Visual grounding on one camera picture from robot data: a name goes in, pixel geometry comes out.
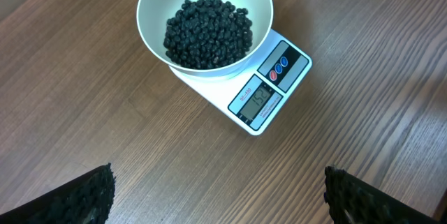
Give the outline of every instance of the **digital scale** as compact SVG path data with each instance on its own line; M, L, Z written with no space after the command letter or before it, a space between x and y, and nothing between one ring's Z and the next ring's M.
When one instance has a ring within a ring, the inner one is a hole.
M312 60L274 30L239 72L179 79L252 135L260 135L312 67Z

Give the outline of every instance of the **brown wooden surface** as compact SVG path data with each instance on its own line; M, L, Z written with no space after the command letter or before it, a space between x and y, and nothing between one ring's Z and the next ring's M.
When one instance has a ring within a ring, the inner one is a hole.
M331 223L329 164L432 215L447 189L447 0L274 0L314 67L247 135L142 43L137 0L0 23L0 213L112 163L109 223Z

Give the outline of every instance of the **red button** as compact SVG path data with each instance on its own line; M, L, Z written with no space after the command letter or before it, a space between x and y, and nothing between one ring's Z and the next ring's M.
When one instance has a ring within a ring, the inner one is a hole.
M274 70L270 71L270 80L275 81L278 78L277 73Z

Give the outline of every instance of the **pile of black beans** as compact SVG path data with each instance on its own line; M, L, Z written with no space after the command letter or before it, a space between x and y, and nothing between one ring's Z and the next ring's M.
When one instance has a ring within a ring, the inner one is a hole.
M163 45L173 62L208 70L244 58L252 46L249 11L229 1L186 0L175 17L168 19Z

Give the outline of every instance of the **bowl rim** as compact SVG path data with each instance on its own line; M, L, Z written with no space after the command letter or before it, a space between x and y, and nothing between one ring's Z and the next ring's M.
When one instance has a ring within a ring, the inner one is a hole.
M247 56L243 57L242 59L240 59L239 61L234 62L233 64L229 64L227 66L224 67L220 67L220 68L214 68L214 69L210 69L210 70L196 70L196 69L192 69L192 68L185 68L183 66L177 65L177 64L173 64L170 63L169 61L165 60L163 57L160 57L149 45L149 43L146 42L145 38L142 35L141 32L141 28L140 28L140 4L141 4L141 0L138 0L138 5L137 5L137 26L138 26L138 32L140 33L140 37L143 40L143 42L146 44L146 47L149 48L149 50L152 52L152 54L154 54L157 58L159 58L160 60L162 60L163 62L165 62L166 64L168 64L169 66L172 66L173 68L176 68L177 70L180 71L189 71L189 72L195 72L195 73L211 73L214 71L220 71L220 70L225 70L227 68L232 68L240 63L242 63L243 61L246 61L248 58L252 57L254 52L256 52L256 50L264 43L265 39L267 38L271 28L272 28L272 24L273 24L273 17L274 17L274 9L273 9L273 0L269 0L270 3L270 10L272 11L272 15L270 16L270 24L269 24L269 29L268 31L265 33L263 39L261 40L261 42L258 44L258 46L256 48L254 48L250 54L248 54Z

